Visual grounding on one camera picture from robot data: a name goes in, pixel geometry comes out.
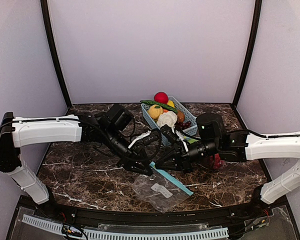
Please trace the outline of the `red toy apple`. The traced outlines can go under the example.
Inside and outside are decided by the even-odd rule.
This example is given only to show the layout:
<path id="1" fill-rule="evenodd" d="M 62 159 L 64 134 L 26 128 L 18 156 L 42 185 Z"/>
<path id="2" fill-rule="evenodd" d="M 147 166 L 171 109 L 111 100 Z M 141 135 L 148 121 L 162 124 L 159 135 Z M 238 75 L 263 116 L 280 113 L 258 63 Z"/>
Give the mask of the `red toy apple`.
<path id="1" fill-rule="evenodd" d="M 214 170 L 220 169 L 223 166 L 223 161 L 218 153 L 209 158 L 209 166 Z"/>

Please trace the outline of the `clear zip bag blue zipper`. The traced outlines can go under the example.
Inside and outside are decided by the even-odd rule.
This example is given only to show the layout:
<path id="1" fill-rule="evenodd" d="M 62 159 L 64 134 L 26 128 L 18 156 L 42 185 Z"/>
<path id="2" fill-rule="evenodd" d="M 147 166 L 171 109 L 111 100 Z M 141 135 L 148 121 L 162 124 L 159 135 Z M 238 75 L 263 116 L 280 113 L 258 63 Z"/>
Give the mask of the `clear zip bag blue zipper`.
<path id="1" fill-rule="evenodd" d="M 210 170 L 219 170 L 224 168 L 227 165 L 226 161 L 222 160 L 218 153 L 207 157 L 205 162 L 207 168 Z"/>

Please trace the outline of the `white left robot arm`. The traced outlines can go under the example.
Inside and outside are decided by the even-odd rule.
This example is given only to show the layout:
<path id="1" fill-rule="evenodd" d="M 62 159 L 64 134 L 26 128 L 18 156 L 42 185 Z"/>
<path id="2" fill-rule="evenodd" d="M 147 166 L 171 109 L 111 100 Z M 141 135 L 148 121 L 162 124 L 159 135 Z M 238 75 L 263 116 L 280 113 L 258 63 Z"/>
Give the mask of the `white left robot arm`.
<path id="1" fill-rule="evenodd" d="M 7 112 L 0 125 L 0 172 L 10 176 L 38 204 L 52 202 L 53 194 L 21 158 L 21 147 L 55 142 L 96 142 L 107 146 L 127 171 L 150 176 L 150 157 L 134 150 L 115 126 L 101 125 L 91 114 L 48 118 L 14 117 Z"/>

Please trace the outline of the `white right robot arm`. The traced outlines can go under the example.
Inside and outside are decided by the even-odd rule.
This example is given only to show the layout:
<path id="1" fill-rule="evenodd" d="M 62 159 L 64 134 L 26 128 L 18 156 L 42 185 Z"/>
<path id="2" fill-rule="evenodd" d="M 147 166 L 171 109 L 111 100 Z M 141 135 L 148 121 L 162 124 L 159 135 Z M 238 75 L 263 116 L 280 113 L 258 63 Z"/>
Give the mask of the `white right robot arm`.
<path id="1" fill-rule="evenodd" d="M 296 164 L 271 182 L 255 188 L 254 206 L 269 206 L 280 197 L 300 187 L 300 131 L 295 133 L 259 134 L 251 130 L 226 132 L 218 126 L 200 125 L 200 138 L 186 143 L 182 133 L 167 125 L 161 132 L 174 144 L 172 152 L 155 163 L 161 170 L 192 172 L 192 163 L 216 154 L 228 162 L 259 159 L 297 159 Z"/>

